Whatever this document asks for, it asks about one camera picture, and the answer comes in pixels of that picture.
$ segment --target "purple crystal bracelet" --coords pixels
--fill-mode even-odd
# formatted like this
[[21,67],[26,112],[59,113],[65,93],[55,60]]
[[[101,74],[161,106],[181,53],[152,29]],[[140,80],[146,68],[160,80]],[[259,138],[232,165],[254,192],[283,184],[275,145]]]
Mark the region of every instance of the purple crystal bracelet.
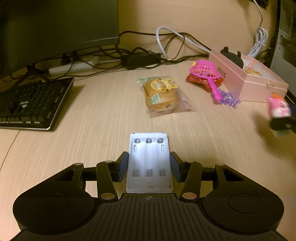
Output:
[[222,96],[222,100],[219,102],[219,104],[229,105],[233,107],[233,109],[237,108],[237,104],[241,103],[241,100],[234,97],[232,92],[225,92],[222,89],[218,89],[220,95]]

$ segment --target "black plush toy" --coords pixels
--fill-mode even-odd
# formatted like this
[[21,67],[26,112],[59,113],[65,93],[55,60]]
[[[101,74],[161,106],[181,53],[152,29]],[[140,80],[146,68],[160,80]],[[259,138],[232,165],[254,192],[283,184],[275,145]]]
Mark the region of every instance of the black plush toy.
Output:
[[244,62],[241,58],[241,53],[239,51],[237,52],[237,55],[236,55],[235,53],[229,52],[228,47],[226,46],[221,50],[220,53],[223,54],[226,58],[228,58],[232,62],[234,62],[241,69],[244,68]]

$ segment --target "yellow label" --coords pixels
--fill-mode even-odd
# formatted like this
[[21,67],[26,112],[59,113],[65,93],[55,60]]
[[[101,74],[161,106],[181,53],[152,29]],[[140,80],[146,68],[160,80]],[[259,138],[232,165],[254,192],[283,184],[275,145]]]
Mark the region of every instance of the yellow label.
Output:
[[151,82],[151,88],[160,92],[166,92],[167,90],[178,88],[178,86],[176,84],[173,84],[172,79],[156,79]]

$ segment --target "coiled white cable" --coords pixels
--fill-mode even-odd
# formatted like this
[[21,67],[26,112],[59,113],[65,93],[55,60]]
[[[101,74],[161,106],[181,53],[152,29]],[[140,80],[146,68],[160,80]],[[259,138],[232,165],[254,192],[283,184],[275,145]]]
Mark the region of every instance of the coiled white cable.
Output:
[[251,48],[251,50],[248,54],[248,56],[255,58],[257,56],[257,54],[260,52],[262,46],[265,46],[265,43],[268,38],[268,32],[266,29],[261,27],[262,23],[263,23],[263,15],[262,15],[261,9],[260,9],[258,3],[256,2],[256,0],[253,0],[253,2],[256,4],[256,6],[259,10],[260,16],[261,16],[261,22],[260,22],[259,28],[257,29],[256,34],[255,34],[255,44]]
[[210,50],[206,49],[206,48],[203,47],[203,46],[200,46],[200,45],[194,43],[194,42],[191,41],[189,38],[184,37],[183,35],[179,34],[178,32],[176,32],[176,31],[174,31],[174,30],[172,30],[172,29],[170,29],[170,28],[167,28],[167,27],[161,26],[161,27],[159,27],[159,28],[156,30],[156,40],[157,40],[157,43],[158,43],[158,45],[159,45],[159,48],[160,48],[161,52],[163,53],[163,56],[164,56],[165,59],[168,59],[168,56],[167,56],[167,54],[166,54],[166,52],[165,52],[165,50],[164,50],[164,48],[163,48],[163,46],[162,46],[162,44],[161,44],[161,42],[160,42],[160,39],[159,39],[159,30],[161,30],[161,29],[168,30],[168,31],[170,31],[170,32],[172,32],[172,33],[178,35],[178,36],[181,37],[181,38],[185,38],[185,40],[186,40],[187,42],[191,43],[191,44],[194,45],[195,47],[198,47],[198,48],[200,48],[201,50],[203,50],[203,51],[205,51],[205,52],[207,52],[207,53],[210,53]]

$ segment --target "pink box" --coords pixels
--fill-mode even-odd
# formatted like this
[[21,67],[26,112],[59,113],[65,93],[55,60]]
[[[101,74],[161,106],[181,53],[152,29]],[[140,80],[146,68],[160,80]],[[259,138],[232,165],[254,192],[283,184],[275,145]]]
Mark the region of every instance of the pink box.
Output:
[[209,61],[212,61],[221,76],[223,84],[233,92],[234,96],[243,101],[267,102],[272,92],[285,97],[288,84],[258,60],[242,55],[244,68],[252,67],[259,71],[261,77],[247,74],[230,61],[219,50],[212,49]]

